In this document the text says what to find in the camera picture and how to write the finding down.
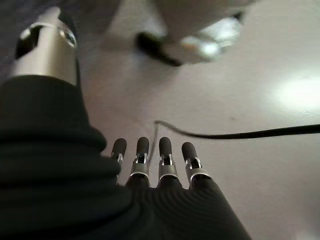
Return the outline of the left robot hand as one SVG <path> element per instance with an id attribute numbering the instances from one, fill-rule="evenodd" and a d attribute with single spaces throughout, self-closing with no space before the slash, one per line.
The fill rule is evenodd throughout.
<path id="1" fill-rule="evenodd" d="M 117 184 L 116 156 L 84 106 L 73 22 L 46 10 L 20 36 L 13 74 L 0 86 L 0 237 L 3 240 L 248 240 L 192 144 L 196 175 L 156 188 L 135 170 Z"/>

